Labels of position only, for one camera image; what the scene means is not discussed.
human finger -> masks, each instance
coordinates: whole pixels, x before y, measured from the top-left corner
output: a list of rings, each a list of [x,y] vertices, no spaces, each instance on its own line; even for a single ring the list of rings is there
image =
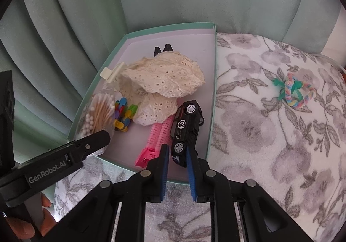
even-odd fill
[[[41,192],[41,200],[42,200],[42,206],[43,207],[50,207],[51,201]]]
[[[30,223],[12,217],[7,217],[6,220],[19,239],[29,239],[35,235],[35,229]]]
[[[43,208],[43,218],[44,219],[41,224],[41,234],[42,236],[45,236],[48,231],[50,231],[56,225],[56,221],[51,213],[45,208]]]

multicolored hair tie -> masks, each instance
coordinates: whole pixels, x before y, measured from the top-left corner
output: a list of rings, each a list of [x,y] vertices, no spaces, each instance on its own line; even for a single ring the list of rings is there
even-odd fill
[[[291,72],[287,73],[287,78],[285,83],[281,82],[277,78],[273,80],[273,83],[276,86],[282,87],[280,90],[280,95],[277,99],[281,100],[285,97],[286,103],[291,107],[295,107],[295,108],[304,107],[305,105],[307,105],[309,100],[314,98],[314,96],[316,95],[316,89],[312,87],[311,84],[296,80]],[[309,93],[303,98],[299,89],[306,89],[309,91]],[[294,94],[294,92],[298,96],[297,99],[292,98],[292,95]]]

toy car wheel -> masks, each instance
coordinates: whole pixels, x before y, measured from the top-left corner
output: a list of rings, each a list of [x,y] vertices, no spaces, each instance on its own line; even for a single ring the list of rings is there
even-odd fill
[[[188,114],[192,114],[195,111],[196,111],[196,106],[194,104],[189,104],[188,106],[186,106],[186,112]]]
[[[204,117],[201,116],[201,118],[199,119],[199,126],[202,126],[204,124]]]
[[[176,145],[174,145],[174,151],[176,153],[181,153],[184,150],[184,144],[182,144],[181,142],[176,143]]]

black shoe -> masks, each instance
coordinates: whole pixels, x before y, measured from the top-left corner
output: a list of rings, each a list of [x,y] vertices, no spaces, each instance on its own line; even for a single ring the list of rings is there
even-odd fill
[[[159,47],[155,47],[155,50],[154,50],[154,57],[157,56],[159,53],[161,53],[161,50]]]
[[[172,46],[170,44],[166,44],[163,51],[173,51]]]

eyelet lace cloth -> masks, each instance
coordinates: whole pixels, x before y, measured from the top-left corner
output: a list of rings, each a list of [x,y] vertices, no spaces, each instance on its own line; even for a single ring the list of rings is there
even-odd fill
[[[147,126],[163,123],[178,108],[177,97],[194,93],[205,83],[195,61],[176,51],[142,58],[122,72],[119,87],[129,104],[139,104],[133,118]]]

